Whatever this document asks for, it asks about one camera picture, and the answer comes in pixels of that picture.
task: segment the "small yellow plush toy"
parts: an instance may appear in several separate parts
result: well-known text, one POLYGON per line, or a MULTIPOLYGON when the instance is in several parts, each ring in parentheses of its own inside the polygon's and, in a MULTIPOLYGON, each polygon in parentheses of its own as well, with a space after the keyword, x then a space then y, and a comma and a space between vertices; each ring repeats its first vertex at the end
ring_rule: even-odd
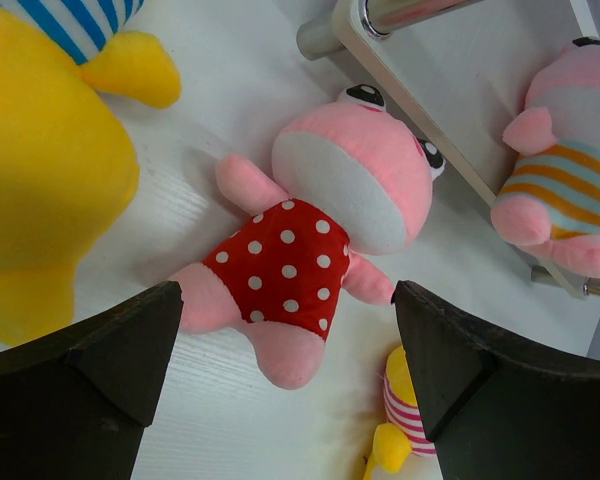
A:
POLYGON ((376 466, 388 473, 398 473, 411 453, 423 457, 436 455, 434 445, 424 435, 403 347, 396 348, 387 359, 383 395, 387 421, 376 427, 363 480, 372 480, 376 466))
POLYGON ((158 108, 180 94, 155 37, 116 33, 141 4, 0 0, 2 343, 71 322, 78 262, 136 191, 131 140, 94 89, 158 108))

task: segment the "red polka dot shirt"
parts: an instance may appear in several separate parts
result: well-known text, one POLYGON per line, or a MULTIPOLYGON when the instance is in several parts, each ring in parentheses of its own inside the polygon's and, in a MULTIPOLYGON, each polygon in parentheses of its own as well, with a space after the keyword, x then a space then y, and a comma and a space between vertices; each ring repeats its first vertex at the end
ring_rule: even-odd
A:
POLYGON ((349 236, 324 212, 291 199, 253 217, 203 263, 245 321, 296 325, 326 340, 349 268, 349 236))

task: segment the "metal pipe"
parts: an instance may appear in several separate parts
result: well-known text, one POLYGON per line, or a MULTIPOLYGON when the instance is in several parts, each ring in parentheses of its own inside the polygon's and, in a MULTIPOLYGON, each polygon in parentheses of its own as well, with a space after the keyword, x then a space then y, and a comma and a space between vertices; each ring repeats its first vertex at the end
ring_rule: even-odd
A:
MULTIPOLYGON (((551 276, 551 274, 544 267, 540 266, 536 266, 531 269, 531 281, 535 283, 542 283, 544 285, 558 285, 553 276, 551 276)), ((596 295, 600 297, 600 279, 586 279, 582 284, 582 293, 585 296, 596 295)))
POLYGON ((388 34, 481 0, 367 0, 367 16, 373 29, 388 34))
MULTIPOLYGON (((413 25, 482 0, 360 0, 360 21, 370 36, 381 39, 413 25)), ((316 60, 344 49, 331 26, 331 13, 305 23, 296 37, 300 52, 316 60)))

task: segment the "plush toy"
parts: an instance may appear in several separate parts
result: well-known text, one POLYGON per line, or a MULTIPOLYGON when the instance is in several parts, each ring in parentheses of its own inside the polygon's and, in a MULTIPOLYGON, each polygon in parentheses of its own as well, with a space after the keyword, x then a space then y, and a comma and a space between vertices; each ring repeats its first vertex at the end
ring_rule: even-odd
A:
POLYGON ((575 40, 535 76, 504 141, 521 158, 491 212, 500 236, 600 277, 599 40, 575 40))
POLYGON ((424 436, 418 401, 402 346, 391 352, 387 359, 383 396, 387 421, 376 427, 373 450, 367 459, 363 480, 371 480, 377 466, 388 473, 398 473, 411 453, 422 457, 436 455, 435 446, 424 436))
POLYGON ((136 191, 131 140, 94 88, 154 107, 178 98, 154 37, 112 36, 131 4, 0 0, 2 343, 71 322, 76 266, 136 191))
POLYGON ((422 228, 444 168, 426 146, 384 111, 377 89, 360 85, 278 135, 273 180, 243 157, 220 161, 221 192, 253 218, 175 275, 182 328, 233 327, 271 382, 305 385, 322 361, 341 287, 390 303, 391 281, 360 254, 400 251, 422 228))

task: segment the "blue striped fabric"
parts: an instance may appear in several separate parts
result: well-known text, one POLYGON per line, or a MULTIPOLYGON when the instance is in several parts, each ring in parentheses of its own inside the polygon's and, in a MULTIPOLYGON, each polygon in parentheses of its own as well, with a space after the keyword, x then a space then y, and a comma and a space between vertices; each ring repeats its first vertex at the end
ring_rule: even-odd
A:
POLYGON ((600 151, 561 141, 545 152, 520 159, 497 201, 519 195, 542 201, 556 238, 600 235, 600 151), (569 177, 560 176, 561 172, 569 177))
POLYGON ((88 62, 144 0, 0 0, 0 7, 38 27, 78 64, 88 62))

